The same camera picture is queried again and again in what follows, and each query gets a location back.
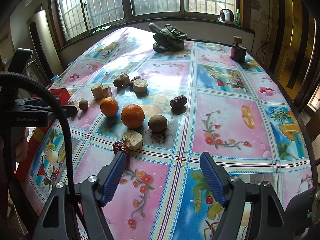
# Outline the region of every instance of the black cable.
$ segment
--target black cable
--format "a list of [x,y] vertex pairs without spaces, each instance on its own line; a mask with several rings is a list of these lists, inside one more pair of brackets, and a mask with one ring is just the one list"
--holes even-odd
[[55,97],[42,84],[39,84],[33,79],[29,78],[28,76],[22,74],[14,72],[0,72],[0,86],[9,88],[19,87],[27,91],[30,91],[41,97],[56,114],[60,122],[64,137],[68,188],[71,197],[71,202],[75,208],[76,214],[78,215],[82,225],[84,226],[85,231],[87,231],[84,217],[76,201],[76,193],[73,182],[71,133],[68,120],[63,112],[61,105],[57,103]]

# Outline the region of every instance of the metal screw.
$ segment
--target metal screw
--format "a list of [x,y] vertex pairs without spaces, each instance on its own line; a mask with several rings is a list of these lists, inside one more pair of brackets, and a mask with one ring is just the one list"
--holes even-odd
[[88,181],[90,181],[90,182],[95,182],[97,179],[98,179],[98,177],[93,175],[93,176],[90,176],[90,177],[88,178]]
[[267,181],[267,180],[264,180],[262,182],[262,185],[265,186],[265,187],[271,187],[271,183],[269,181]]
[[57,184],[56,184],[56,187],[57,188],[62,188],[64,186],[64,183],[62,182],[62,181],[60,181],[60,182],[58,182]]
[[233,182],[237,182],[239,180],[237,176],[230,176],[229,179]]

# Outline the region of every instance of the window frame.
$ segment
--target window frame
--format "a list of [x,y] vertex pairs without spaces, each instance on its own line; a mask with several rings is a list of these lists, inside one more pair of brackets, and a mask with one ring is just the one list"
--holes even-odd
[[[90,22],[89,22],[89,16],[87,13],[87,10],[85,8],[86,0],[80,0],[81,2],[81,9],[84,16],[84,23],[86,26],[86,31],[72,37],[69,40],[66,40],[63,27],[62,27],[62,21],[59,14],[59,8],[58,8],[58,1],[57,0],[48,0],[48,7],[49,7],[49,17],[50,21],[52,23],[53,27],[53,36],[56,40],[56,47],[58,50],[62,49],[63,47],[82,39],[91,33],[93,33],[95,30],[100,28],[101,26],[106,25],[116,25],[121,23],[127,23],[127,22],[134,22],[134,21],[140,21],[140,20],[146,20],[146,19],[157,19],[157,18],[190,18],[190,19],[200,19],[200,20],[209,20],[209,21],[218,21],[219,15],[211,14],[211,13],[205,13],[205,12],[192,12],[192,11],[186,11],[185,10],[185,0],[179,0],[180,2],[180,11],[169,11],[169,12],[156,12],[156,13],[148,13],[148,14],[140,14],[140,15],[133,15],[133,9],[132,5],[134,5],[133,0],[122,0],[122,7],[124,11],[124,18],[118,19],[106,24],[102,24],[100,26],[97,26],[95,28],[91,28]],[[235,0],[235,12],[237,9],[240,10],[240,13],[243,13],[243,10],[240,8],[241,1]]]

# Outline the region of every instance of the green bottle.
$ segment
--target green bottle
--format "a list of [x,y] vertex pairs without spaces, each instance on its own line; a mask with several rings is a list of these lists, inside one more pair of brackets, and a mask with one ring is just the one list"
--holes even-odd
[[239,9],[237,9],[237,12],[236,12],[236,25],[240,26],[240,12],[239,12]]

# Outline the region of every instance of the tablecloth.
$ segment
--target tablecloth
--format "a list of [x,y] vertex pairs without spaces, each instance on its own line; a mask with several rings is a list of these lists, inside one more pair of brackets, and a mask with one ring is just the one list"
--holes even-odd
[[[116,240],[209,240],[223,213],[200,170],[208,151],[218,165],[245,182],[273,185],[284,208],[296,194],[312,186],[307,148],[297,120],[278,86],[246,55],[245,63],[230,59],[230,47],[185,41],[179,52],[156,53],[153,33],[132,27],[106,36],[84,52],[52,85],[67,88],[71,99],[85,98],[87,111],[69,119],[75,183],[97,174],[114,157],[112,144],[127,131],[121,110],[137,104],[145,121],[137,131],[143,147],[131,151],[129,168],[111,203],[103,208]],[[126,72],[148,81],[145,93],[131,87],[116,89],[114,78]],[[91,87],[112,88],[119,104],[113,118],[105,117]],[[181,111],[170,100],[185,95]],[[165,133],[153,135],[148,120],[161,114]],[[48,149],[55,155],[46,154]],[[39,213],[52,185],[66,181],[64,141],[55,121],[42,140],[24,191]],[[246,203],[238,238],[245,235],[250,213]],[[80,226],[83,239],[87,239]]]

